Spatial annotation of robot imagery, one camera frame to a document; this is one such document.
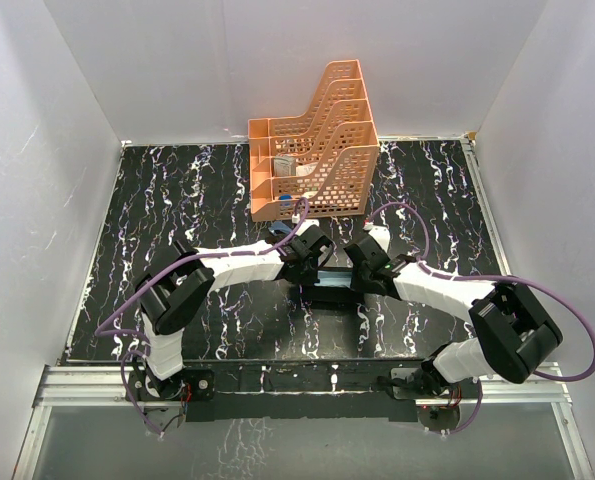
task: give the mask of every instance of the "white wall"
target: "white wall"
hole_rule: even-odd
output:
[[[0,0],[0,478],[63,348],[119,148],[41,0]]]
[[[119,138],[175,143],[299,115],[348,58],[380,135],[478,130],[545,0],[45,3]]]
[[[548,3],[477,140],[514,273],[565,294],[595,328],[595,1]],[[589,341],[570,316],[557,321],[558,359],[579,372]],[[595,376],[570,388],[595,469]]]

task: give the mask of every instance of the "black marble table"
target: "black marble table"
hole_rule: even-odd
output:
[[[408,202],[425,218],[431,266],[460,274],[499,273],[460,142],[382,143],[366,212],[393,200]],[[391,254],[423,248],[422,229],[407,213],[391,209],[382,221],[393,236]],[[321,219],[340,246],[362,224],[363,217]],[[229,247],[259,240],[267,226],[250,218],[247,145],[126,148],[63,363],[121,357],[131,339],[98,339],[93,332],[132,294],[133,279],[158,249],[174,238]],[[349,264],[341,249],[329,263]],[[137,308],[115,327],[141,330]],[[210,294],[186,328],[183,355],[185,360],[414,359],[471,334],[461,321],[421,304],[367,295],[361,304],[333,309],[305,301],[299,288],[286,282],[253,282]]]

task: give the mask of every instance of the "orange plastic basket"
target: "orange plastic basket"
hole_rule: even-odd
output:
[[[331,79],[331,72],[340,71],[358,78]],[[348,93],[350,98],[340,99],[342,85],[345,92],[352,92]],[[316,94],[311,102],[311,109],[313,104],[318,105],[314,112],[309,109],[300,117],[249,122],[254,221],[290,218],[302,195],[310,197],[312,217],[364,213],[379,144],[359,62],[330,64],[319,90],[324,87],[324,97],[315,102],[319,98]],[[277,131],[300,133],[271,134]],[[276,177],[272,168],[276,155],[294,157],[297,165],[316,166],[308,175]]]

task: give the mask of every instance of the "marble pattern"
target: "marble pattern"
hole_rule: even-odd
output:
[[[499,273],[490,237],[458,141],[385,142],[367,212],[403,200],[426,220],[428,263],[460,274]],[[404,211],[382,213],[391,254],[423,248],[423,232]],[[360,231],[363,217],[321,219],[338,246]],[[158,249],[185,235],[216,248],[260,239],[267,223],[250,219],[247,145],[131,147],[124,150],[111,205],[72,341],[63,360],[117,361],[129,338],[97,339],[96,326],[132,293],[133,279]],[[339,248],[329,265],[349,265]],[[116,328],[142,329],[137,309]],[[419,358],[472,332],[425,305],[367,295],[333,310],[302,298],[286,282],[236,285],[209,295],[186,329],[187,360]]]

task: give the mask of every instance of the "gray floor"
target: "gray floor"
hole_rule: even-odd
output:
[[[447,440],[381,419],[172,428],[159,442],[130,408],[54,408],[34,479],[573,478],[550,404],[484,404]]]

